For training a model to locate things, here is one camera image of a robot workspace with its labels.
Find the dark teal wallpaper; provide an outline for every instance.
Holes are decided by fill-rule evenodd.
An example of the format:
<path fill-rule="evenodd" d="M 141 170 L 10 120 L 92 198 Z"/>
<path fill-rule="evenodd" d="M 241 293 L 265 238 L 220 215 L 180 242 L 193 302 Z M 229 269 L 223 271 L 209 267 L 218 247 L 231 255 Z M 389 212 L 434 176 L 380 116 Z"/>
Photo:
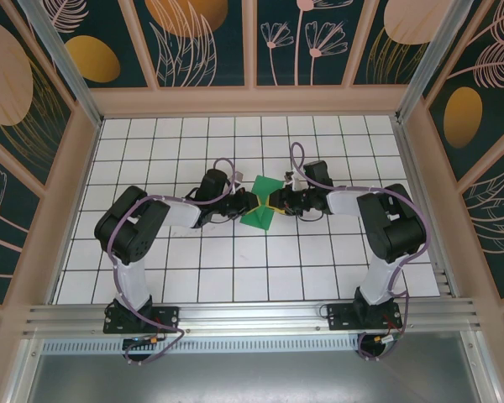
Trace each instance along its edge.
<path fill-rule="evenodd" d="M 363 2 L 258 1 L 257 85 L 339 85 Z"/>
<path fill-rule="evenodd" d="M 452 44 L 450 45 L 448 51 L 444 55 L 443 59 L 440 61 L 440 63 L 437 66 L 437 70 L 433 73 L 431 79 L 429 80 L 429 83 L 426 85 L 426 88 L 423 90 L 423 96 L 424 98 L 428 96 L 429 92 L 433 88 L 433 85 L 435 84 L 435 81 L 438 78 L 438 75 L 441 73 L 444 63 L 446 63 L 446 60 L 449 59 L 449 57 L 452 55 L 452 52 L 454 51 L 455 47 L 459 43 L 459 39 L 461 39 L 461 36 L 463 36 L 463 33 L 467 29 L 467 25 L 469 25 L 470 20 L 474 17 L 474 14 L 478 7 L 481 5 L 481 0 L 474 0 L 472 5 L 470 6 L 470 11 L 467 14 L 465 20 L 461 24 L 461 28 L 459 28 L 457 34 L 454 37 L 454 40 L 452 41 Z"/>
<path fill-rule="evenodd" d="M 39 198 L 0 165 L 0 304 L 8 292 Z"/>
<path fill-rule="evenodd" d="M 117 0 L 45 0 L 42 4 L 87 86 L 147 86 Z M 26 20 L 17 0 L 15 5 Z"/>
<path fill-rule="evenodd" d="M 70 115 L 0 7 L 0 144 L 44 184 Z"/>
<path fill-rule="evenodd" d="M 448 5 L 380 0 L 354 84 L 408 84 Z"/>
<path fill-rule="evenodd" d="M 134 0 L 160 86 L 243 86 L 241 0 Z"/>
<path fill-rule="evenodd" d="M 458 180 L 504 134 L 504 1 L 484 17 L 429 112 Z"/>
<path fill-rule="evenodd" d="M 504 155 L 464 194 L 501 298 L 504 298 Z"/>

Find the enclosure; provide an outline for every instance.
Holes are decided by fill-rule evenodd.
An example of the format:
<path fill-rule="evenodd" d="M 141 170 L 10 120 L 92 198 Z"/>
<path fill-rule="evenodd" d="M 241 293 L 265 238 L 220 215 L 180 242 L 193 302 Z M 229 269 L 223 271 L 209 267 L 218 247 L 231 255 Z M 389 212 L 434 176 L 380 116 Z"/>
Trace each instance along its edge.
<path fill-rule="evenodd" d="M 186 333 L 128 366 L 97 222 L 218 158 L 247 191 L 283 181 L 294 142 L 335 186 L 402 184 L 430 226 L 397 351 L 367 362 L 365 329 L 322 314 L 368 273 L 361 218 L 215 215 L 157 233 L 149 293 Z M 386 394 L 504 402 L 504 0 L 0 0 L 0 401 Z"/>

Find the black mounting plate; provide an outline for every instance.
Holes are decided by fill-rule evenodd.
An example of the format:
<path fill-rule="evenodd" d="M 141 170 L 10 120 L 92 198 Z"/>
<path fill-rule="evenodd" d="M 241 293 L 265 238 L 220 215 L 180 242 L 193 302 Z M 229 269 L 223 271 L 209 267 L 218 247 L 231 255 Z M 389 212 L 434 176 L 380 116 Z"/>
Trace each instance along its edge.
<path fill-rule="evenodd" d="M 382 318 L 377 321 L 369 322 L 363 324 L 357 317 L 356 310 L 354 309 L 353 303 L 344 304 L 327 304 L 327 312 L 323 310 L 321 315 L 324 315 L 328 319 L 328 329 L 329 330 L 379 330 L 388 329 L 388 322 Z M 402 315 L 400 313 L 400 307 L 392 302 L 389 304 L 388 309 L 383 312 L 391 322 L 397 327 L 402 327 Z"/>
<path fill-rule="evenodd" d="M 160 322 L 162 325 L 177 327 L 179 325 L 179 307 L 177 306 L 153 306 L 151 308 L 150 319 Z M 111 306 L 107 309 L 102 332 L 105 334 L 146 334 L 157 333 L 157 328 L 148 323 L 139 324 L 139 320 L 132 322 L 127 320 L 123 311 Z M 165 333 L 175 333 L 176 331 L 165 330 Z"/>

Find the white grid mat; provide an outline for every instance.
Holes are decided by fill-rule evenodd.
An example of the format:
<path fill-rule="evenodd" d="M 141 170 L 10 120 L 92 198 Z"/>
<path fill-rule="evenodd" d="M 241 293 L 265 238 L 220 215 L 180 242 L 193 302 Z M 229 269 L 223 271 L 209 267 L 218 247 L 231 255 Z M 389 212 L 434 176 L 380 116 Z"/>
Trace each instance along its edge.
<path fill-rule="evenodd" d="M 128 186 L 184 196 L 214 159 L 233 157 L 250 190 L 256 175 L 281 179 L 291 168 L 293 141 L 304 146 L 307 162 L 327 162 L 336 185 L 402 183 L 409 191 L 386 116 L 106 120 L 55 302 L 112 300 L 112 266 L 93 229 Z M 268 233 L 239 220 L 202 229 L 163 227 L 146 257 L 146 278 L 154 302 L 328 300 L 353 298 L 369 261 L 358 218 L 301 222 L 275 214 Z M 428 254 L 406 268 L 395 291 L 407 286 L 411 296 L 439 295 Z"/>

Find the green object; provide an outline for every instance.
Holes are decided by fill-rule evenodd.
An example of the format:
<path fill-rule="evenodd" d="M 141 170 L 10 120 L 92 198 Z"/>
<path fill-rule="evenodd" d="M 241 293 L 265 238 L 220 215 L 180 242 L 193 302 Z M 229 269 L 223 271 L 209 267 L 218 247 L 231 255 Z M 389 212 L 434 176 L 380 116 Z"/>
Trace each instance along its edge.
<path fill-rule="evenodd" d="M 240 222 L 244 225 L 250 225 L 251 227 L 267 231 L 270 227 L 272 216 L 275 214 L 273 209 L 266 206 L 267 197 L 269 197 L 273 191 L 281 189 L 282 187 L 284 187 L 284 181 L 257 175 L 255 177 L 254 186 L 252 186 L 252 193 L 259 197 L 261 204 L 246 216 L 241 217 Z"/>

